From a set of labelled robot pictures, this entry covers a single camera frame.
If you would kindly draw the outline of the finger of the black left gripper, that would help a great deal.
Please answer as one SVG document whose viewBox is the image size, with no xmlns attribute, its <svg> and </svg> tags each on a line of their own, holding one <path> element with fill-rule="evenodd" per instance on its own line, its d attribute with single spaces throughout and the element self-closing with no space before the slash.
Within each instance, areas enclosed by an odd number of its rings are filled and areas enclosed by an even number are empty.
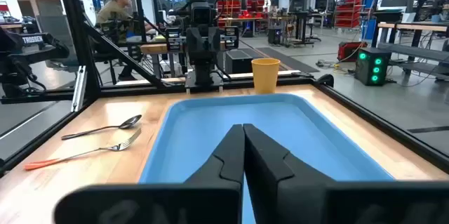
<svg viewBox="0 0 449 224">
<path fill-rule="evenodd" d="M 224 47 L 227 50 L 237 49 L 239 47 L 239 29 L 237 26 L 225 26 L 223 33 Z"/>
<path fill-rule="evenodd" d="M 181 29 L 169 27 L 166 29 L 166 46 L 168 51 L 180 51 L 182 48 Z"/>
</svg>

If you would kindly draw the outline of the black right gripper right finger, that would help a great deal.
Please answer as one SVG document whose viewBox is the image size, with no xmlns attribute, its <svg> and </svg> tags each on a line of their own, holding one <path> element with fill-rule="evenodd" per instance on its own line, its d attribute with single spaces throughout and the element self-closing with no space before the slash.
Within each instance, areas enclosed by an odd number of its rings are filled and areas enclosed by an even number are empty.
<svg viewBox="0 0 449 224">
<path fill-rule="evenodd" d="M 257 224 L 449 224 L 449 182 L 337 182 L 252 124 L 243 130 Z"/>
</svg>

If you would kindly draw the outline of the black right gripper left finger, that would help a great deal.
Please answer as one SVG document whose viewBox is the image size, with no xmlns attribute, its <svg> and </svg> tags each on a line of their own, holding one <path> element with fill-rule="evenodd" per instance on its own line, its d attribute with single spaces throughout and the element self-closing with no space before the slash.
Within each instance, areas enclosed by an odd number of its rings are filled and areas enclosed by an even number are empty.
<svg viewBox="0 0 449 224">
<path fill-rule="evenodd" d="M 55 224 L 239 224 L 244 150 L 235 124 L 185 182 L 83 187 L 57 203 Z"/>
</svg>

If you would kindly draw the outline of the yellow plastic cup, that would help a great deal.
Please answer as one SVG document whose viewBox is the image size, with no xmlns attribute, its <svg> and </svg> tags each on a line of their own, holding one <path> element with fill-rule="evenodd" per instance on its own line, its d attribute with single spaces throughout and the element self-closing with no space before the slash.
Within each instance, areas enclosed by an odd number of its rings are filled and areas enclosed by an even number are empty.
<svg viewBox="0 0 449 224">
<path fill-rule="evenodd" d="M 275 93 L 280 60 L 257 58 L 252 60 L 253 83 L 257 94 Z"/>
</svg>

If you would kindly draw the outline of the dark metal spoon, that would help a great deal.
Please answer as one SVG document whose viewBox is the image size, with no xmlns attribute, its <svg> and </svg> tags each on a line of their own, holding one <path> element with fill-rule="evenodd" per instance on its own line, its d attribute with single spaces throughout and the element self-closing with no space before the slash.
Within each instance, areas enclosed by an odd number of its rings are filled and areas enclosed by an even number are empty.
<svg viewBox="0 0 449 224">
<path fill-rule="evenodd" d="M 134 117 L 131 117 L 127 120 L 125 120 L 123 123 L 117 125 L 117 126 L 105 126 L 102 128 L 98 128 L 98 129 L 91 129 L 89 131 L 83 131 L 80 133 L 73 133 L 73 134 L 69 134 L 69 135 L 65 135 L 61 137 L 61 140 L 69 140 L 69 139 L 73 139 L 73 138 L 78 138 L 81 136 L 86 136 L 88 134 L 92 134 L 98 131 L 102 131 L 105 129 L 129 129 L 131 127 L 133 127 L 140 119 L 141 119 L 142 115 L 135 115 Z"/>
</svg>

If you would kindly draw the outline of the blue plastic tray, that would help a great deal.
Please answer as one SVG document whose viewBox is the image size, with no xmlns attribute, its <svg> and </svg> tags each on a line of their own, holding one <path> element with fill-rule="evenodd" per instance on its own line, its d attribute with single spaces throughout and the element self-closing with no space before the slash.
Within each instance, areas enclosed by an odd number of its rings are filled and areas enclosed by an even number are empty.
<svg viewBox="0 0 449 224">
<path fill-rule="evenodd" d="M 298 159 L 336 181 L 391 176 L 304 98 L 291 94 L 183 100 L 167 112 L 140 184 L 183 183 L 235 124 L 252 124 Z M 257 224 L 243 163 L 241 222 Z"/>
</svg>

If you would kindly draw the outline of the black box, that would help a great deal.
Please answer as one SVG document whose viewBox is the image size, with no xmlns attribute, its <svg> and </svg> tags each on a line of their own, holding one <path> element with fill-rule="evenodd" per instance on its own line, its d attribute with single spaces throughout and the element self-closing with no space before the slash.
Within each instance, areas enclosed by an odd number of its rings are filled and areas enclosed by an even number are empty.
<svg viewBox="0 0 449 224">
<path fill-rule="evenodd" d="M 225 56 L 224 69 L 228 74 L 252 72 L 253 58 L 243 51 L 228 51 Z"/>
</svg>

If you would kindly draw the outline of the black floor mat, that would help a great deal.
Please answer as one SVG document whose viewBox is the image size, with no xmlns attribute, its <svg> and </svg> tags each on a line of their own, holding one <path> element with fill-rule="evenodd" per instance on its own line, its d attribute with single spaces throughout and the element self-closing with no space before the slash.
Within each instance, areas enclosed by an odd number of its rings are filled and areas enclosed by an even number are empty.
<svg viewBox="0 0 449 224">
<path fill-rule="evenodd" d="M 257 52 L 260 52 L 261 54 L 270 57 L 270 58 L 275 58 L 281 61 L 282 64 L 284 64 L 285 66 L 291 68 L 292 70 L 299 70 L 301 72 L 306 72 L 306 73 L 315 73 L 315 72 L 319 72 L 318 69 L 311 67 L 309 65 L 304 64 L 303 62 L 300 62 L 299 60 L 296 60 L 290 56 L 284 55 L 283 53 L 280 53 L 278 51 L 275 51 L 272 48 L 256 48 L 255 49 Z"/>
</svg>

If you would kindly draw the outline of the person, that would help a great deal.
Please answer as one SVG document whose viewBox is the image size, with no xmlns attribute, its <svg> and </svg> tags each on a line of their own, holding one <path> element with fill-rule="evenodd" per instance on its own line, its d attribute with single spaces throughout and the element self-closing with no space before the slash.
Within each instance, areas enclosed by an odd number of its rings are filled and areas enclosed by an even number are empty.
<svg viewBox="0 0 449 224">
<path fill-rule="evenodd" d="M 131 15 L 126 11 L 130 7 L 130 0 L 109 0 L 98 12 L 95 24 L 100 25 L 112 19 L 115 14 L 118 20 L 127 20 Z"/>
</svg>

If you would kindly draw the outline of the red case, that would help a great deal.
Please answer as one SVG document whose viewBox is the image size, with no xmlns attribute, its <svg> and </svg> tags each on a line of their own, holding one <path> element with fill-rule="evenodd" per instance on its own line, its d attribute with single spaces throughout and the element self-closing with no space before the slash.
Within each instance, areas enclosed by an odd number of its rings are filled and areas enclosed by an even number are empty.
<svg viewBox="0 0 449 224">
<path fill-rule="evenodd" d="M 368 45 L 365 41 L 340 42 L 337 52 L 337 60 L 340 62 L 354 62 L 357 59 L 358 50 Z"/>
</svg>

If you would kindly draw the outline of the red bin shelf rack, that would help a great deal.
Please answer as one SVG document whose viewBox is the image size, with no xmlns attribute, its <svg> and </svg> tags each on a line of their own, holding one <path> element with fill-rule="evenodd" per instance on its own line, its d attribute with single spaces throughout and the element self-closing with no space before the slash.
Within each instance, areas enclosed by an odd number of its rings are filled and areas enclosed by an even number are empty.
<svg viewBox="0 0 449 224">
<path fill-rule="evenodd" d="M 364 0 L 341 0 L 334 10 L 334 27 L 355 28 L 360 24 L 361 11 Z"/>
</svg>

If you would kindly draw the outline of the black computer tower green lights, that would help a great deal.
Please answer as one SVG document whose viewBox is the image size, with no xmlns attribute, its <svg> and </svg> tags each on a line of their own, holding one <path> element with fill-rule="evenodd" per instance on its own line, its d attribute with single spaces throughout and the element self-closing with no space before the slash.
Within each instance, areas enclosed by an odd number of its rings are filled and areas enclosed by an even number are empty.
<svg viewBox="0 0 449 224">
<path fill-rule="evenodd" d="M 358 50 L 355 78 L 365 86 L 383 86 L 391 52 L 364 47 Z"/>
</svg>

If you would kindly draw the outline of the wooden-top desk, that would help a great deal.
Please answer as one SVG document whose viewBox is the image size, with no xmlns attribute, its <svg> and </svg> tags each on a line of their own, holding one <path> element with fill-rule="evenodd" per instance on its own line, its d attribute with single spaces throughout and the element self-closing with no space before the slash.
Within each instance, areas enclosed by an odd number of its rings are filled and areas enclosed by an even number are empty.
<svg viewBox="0 0 449 224">
<path fill-rule="evenodd" d="M 413 32 L 409 45 L 395 41 L 402 31 Z M 444 49 L 431 48 L 436 34 L 447 41 Z M 390 65 L 400 67 L 406 75 L 417 72 L 449 80 L 449 22 L 380 22 L 372 46 L 405 55 L 406 59 L 393 60 Z"/>
</svg>

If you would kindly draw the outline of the orange-handled metal fork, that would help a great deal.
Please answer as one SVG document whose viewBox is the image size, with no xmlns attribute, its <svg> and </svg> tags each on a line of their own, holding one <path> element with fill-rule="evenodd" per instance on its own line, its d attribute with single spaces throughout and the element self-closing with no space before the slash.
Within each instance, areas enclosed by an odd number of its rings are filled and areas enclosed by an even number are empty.
<svg viewBox="0 0 449 224">
<path fill-rule="evenodd" d="M 137 140 L 137 138 L 140 136 L 141 133 L 142 133 L 142 129 L 138 129 L 128 139 L 126 139 L 125 141 L 123 141 L 121 143 L 118 143 L 116 145 L 111 145 L 111 146 L 107 146 L 107 147 L 99 147 L 99 148 L 96 148 L 94 150 L 90 150 L 90 151 L 87 151 L 87 152 L 82 152 L 82 153 L 75 154 L 75 155 L 68 156 L 68 157 L 64 157 L 64 158 L 56 158 L 56 159 L 43 160 L 43 161 L 39 161 L 39 162 L 31 162 L 31 163 L 25 164 L 23 166 L 23 169 L 25 171 L 31 171 L 31 170 L 35 170 L 35 169 L 40 169 L 40 168 L 43 168 L 43 167 L 46 167 L 46 166 L 50 166 L 50 165 L 58 164 L 58 163 L 61 163 L 61 162 L 65 162 L 65 161 L 68 161 L 70 159 L 74 159 L 74 158 L 80 157 L 82 155 L 86 155 L 86 154 L 90 154 L 90 153 L 98 152 L 98 151 L 120 152 L 120 151 L 123 151 L 123 150 L 129 148 Z"/>
</svg>

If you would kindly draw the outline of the silver metal bracket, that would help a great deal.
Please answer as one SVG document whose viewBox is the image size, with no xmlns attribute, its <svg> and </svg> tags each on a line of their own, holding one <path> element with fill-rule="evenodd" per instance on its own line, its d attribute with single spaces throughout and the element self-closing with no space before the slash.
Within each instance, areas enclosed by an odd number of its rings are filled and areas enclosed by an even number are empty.
<svg viewBox="0 0 449 224">
<path fill-rule="evenodd" d="M 74 86 L 74 95 L 72 98 L 71 112 L 78 112 L 83 105 L 83 99 L 86 90 L 87 74 L 88 73 L 86 70 L 86 66 L 85 65 L 80 66 L 77 72 L 77 77 Z"/>
</svg>

